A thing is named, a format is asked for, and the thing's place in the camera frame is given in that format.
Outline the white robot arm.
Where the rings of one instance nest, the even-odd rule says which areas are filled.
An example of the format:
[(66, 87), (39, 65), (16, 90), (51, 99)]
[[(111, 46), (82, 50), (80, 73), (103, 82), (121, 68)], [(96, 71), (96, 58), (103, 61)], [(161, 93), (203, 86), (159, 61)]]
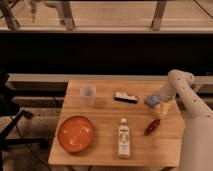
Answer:
[(159, 95), (168, 102), (178, 94), (187, 110), (179, 171), (213, 171), (213, 110), (191, 89), (193, 82), (191, 73), (171, 70)]

